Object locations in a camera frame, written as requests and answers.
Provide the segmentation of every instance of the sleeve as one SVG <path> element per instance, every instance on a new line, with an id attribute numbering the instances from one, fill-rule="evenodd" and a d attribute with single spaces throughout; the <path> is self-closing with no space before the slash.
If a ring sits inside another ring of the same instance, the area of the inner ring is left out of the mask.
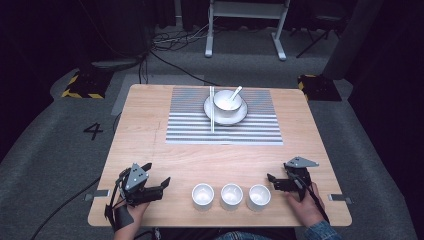
<path id="1" fill-rule="evenodd" d="M 308 240 L 341 240 L 342 237 L 326 221 L 321 221 L 305 231 Z"/>

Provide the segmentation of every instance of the gray floor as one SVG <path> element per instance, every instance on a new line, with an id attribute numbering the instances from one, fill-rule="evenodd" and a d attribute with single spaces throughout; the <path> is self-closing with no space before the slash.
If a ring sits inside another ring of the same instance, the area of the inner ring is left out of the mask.
<path id="1" fill-rule="evenodd" d="M 212 58 L 204 57 L 204 38 L 178 51 L 155 53 L 219 85 L 297 88 L 299 75 L 322 72 L 337 43 L 331 35 L 296 59 L 310 39 L 306 32 L 293 37 L 283 32 L 288 59 L 282 62 L 271 30 L 217 34 Z M 152 55 L 147 61 L 149 75 L 180 75 L 175 84 L 193 81 Z M 102 172 L 119 111 L 116 102 L 122 101 L 125 78 L 137 76 L 138 67 L 115 73 L 102 100 L 60 97 L 74 71 L 64 73 L 51 87 L 55 101 L 28 126 L 0 165 L 0 239 L 29 239 L 55 209 Z M 416 239 L 403 196 L 347 102 L 352 86 L 345 80 L 336 81 L 336 86 L 343 101 L 309 102 L 342 191 L 354 200 L 349 205 L 352 225 L 336 230 L 345 239 Z M 83 130 L 96 122 L 103 132 L 92 141 Z M 110 228 L 87 223 L 90 202 L 82 198 L 96 186 L 61 209 L 37 239 L 111 239 Z M 303 239 L 302 231 L 297 229 L 299 239 Z"/>

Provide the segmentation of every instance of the white stand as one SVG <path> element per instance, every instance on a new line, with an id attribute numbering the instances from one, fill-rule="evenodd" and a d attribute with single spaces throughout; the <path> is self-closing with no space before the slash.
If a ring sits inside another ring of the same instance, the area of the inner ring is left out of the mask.
<path id="1" fill-rule="evenodd" d="M 284 4 L 266 4 L 266 3 L 243 3 L 243 2 L 220 2 L 210 0 L 209 7 L 209 30 L 206 40 L 205 57 L 212 57 L 213 48 L 213 19 L 219 17 L 243 17 L 243 18 L 265 18 L 280 19 L 277 32 L 271 33 L 272 40 L 277 50 L 278 58 L 286 60 L 280 36 L 286 20 L 290 0 L 285 0 Z"/>

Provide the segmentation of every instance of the striped mat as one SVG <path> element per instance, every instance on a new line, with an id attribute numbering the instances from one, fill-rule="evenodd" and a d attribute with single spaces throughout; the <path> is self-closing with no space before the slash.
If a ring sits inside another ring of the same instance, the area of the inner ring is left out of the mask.
<path id="1" fill-rule="evenodd" d="M 224 89 L 215 87 L 215 92 Z M 247 116 L 231 126 L 215 124 L 212 133 L 203 107 L 209 97 L 209 88 L 175 87 L 166 143 L 283 145 L 269 90 L 243 89 L 240 96 L 247 103 Z"/>

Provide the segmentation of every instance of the wooden table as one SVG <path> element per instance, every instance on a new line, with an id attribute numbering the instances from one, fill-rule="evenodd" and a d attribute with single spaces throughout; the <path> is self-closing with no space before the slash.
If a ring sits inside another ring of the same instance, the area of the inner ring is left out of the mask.
<path id="1" fill-rule="evenodd" d="M 300 226 L 283 192 L 274 190 L 267 180 L 267 173 L 277 178 L 288 178 L 282 165 L 296 156 L 320 164 L 308 170 L 312 181 L 318 185 L 331 224 L 351 224 L 346 203 L 327 198 L 328 194 L 341 194 L 341 190 L 300 90 L 268 89 L 283 146 L 197 145 L 165 142 L 174 87 L 131 87 L 98 186 L 98 190 L 112 191 L 119 173 L 134 162 L 140 166 L 148 162 L 153 164 L 148 171 L 150 178 L 146 187 L 158 186 L 171 177 L 163 199 L 152 202 L 147 209 L 143 226 Z M 202 182 L 210 184 L 215 191 L 213 206 L 206 212 L 195 210 L 191 199 L 193 187 Z M 232 212 L 225 211 L 219 204 L 221 188 L 227 183 L 238 184 L 244 193 L 242 204 Z M 252 212 L 245 202 L 249 188 L 255 184 L 263 184 L 271 190 L 271 202 L 262 212 Z M 109 226 L 103 215 L 109 201 L 110 197 L 94 199 L 88 216 L 92 226 Z"/>

